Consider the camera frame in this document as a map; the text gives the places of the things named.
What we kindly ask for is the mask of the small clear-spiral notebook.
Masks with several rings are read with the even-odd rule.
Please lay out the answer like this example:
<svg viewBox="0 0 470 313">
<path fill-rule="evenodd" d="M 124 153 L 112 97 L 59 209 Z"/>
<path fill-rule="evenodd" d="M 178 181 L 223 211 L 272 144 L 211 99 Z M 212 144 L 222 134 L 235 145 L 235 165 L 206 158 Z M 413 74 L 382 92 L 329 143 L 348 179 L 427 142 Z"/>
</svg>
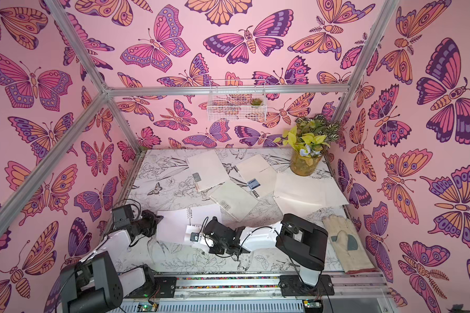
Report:
<svg viewBox="0 0 470 313">
<path fill-rule="evenodd" d="M 157 215 L 162 216 L 157 225 L 157 241 L 179 245 L 192 244 L 190 241 L 191 233 L 200 232 L 200 227 L 204 225 L 205 218 L 210 220 L 216 217 L 223 221 L 221 208 L 218 204 L 188 207 L 174 211 L 158 211 Z"/>
</svg>

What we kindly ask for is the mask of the torn lined page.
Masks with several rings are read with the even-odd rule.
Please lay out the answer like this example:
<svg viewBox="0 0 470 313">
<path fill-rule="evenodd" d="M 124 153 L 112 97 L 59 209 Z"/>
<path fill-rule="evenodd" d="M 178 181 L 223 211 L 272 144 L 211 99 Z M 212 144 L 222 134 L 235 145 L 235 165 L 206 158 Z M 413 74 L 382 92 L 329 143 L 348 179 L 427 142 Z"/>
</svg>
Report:
<svg viewBox="0 0 470 313">
<path fill-rule="evenodd" d="M 283 214 L 306 217 L 320 209 L 349 202 L 333 178 L 314 179 L 294 173 L 278 173 L 274 200 Z"/>
</svg>

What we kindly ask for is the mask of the CAMP spiral notebook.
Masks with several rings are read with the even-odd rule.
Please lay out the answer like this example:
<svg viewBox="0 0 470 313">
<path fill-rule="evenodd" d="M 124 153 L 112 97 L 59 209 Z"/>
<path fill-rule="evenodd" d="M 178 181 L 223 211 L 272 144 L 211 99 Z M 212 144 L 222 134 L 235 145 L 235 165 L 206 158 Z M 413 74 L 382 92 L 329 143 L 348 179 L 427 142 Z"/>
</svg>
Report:
<svg viewBox="0 0 470 313">
<path fill-rule="evenodd" d="M 274 192 L 277 172 L 261 155 L 242 161 L 235 169 L 255 198 L 259 199 Z"/>
</svg>

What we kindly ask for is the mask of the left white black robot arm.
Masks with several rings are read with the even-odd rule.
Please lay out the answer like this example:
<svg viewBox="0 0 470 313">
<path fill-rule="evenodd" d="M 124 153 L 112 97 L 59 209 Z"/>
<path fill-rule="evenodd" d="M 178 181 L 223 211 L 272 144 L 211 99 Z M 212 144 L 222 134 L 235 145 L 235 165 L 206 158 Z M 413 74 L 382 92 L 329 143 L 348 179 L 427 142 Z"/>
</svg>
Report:
<svg viewBox="0 0 470 313">
<path fill-rule="evenodd" d="M 109 312 L 127 296 L 153 296 L 159 287 L 147 265 L 119 272 L 117 258 L 141 238 L 152 238 L 163 216 L 132 204 L 112 210 L 112 229 L 99 245 L 60 274 L 55 312 Z"/>
</svg>

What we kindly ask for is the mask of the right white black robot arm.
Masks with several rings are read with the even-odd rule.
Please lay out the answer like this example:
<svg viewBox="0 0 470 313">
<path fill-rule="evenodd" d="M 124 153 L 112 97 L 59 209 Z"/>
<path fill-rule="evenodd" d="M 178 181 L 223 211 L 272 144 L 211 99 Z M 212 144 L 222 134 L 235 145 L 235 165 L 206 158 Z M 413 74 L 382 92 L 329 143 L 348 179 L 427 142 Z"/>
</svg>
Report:
<svg viewBox="0 0 470 313">
<path fill-rule="evenodd" d="M 278 249 L 291 261 L 300 281 L 316 287 L 325 269 L 328 232 L 312 222 L 286 213 L 274 224 L 235 230 L 217 217 L 186 228 L 183 244 L 216 256 L 237 258 L 261 249 Z"/>
</svg>

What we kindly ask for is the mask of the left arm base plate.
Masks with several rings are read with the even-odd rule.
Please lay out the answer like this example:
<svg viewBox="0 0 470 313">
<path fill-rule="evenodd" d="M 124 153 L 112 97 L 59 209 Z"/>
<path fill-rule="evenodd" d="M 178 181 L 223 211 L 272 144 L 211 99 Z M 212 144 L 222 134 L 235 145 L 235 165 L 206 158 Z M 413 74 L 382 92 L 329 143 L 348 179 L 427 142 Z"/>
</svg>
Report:
<svg viewBox="0 0 470 313">
<path fill-rule="evenodd" d="M 178 279 L 174 276 L 159 276 L 129 294 L 130 298 L 172 299 Z"/>
</svg>

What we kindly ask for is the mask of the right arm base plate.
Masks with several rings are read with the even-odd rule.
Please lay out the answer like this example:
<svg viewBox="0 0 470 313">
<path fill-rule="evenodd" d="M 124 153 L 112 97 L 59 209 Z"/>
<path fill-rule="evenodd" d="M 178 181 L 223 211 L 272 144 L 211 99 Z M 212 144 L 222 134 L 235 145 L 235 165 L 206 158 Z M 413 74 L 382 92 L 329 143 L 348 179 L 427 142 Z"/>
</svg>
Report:
<svg viewBox="0 0 470 313">
<path fill-rule="evenodd" d="M 321 275 L 315 286 L 304 284 L 298 275 L 282 275 L 278 286 L 284 297 L 288 296 L 334 296 L 335 290 L 330 275 Z"/>
</svg>

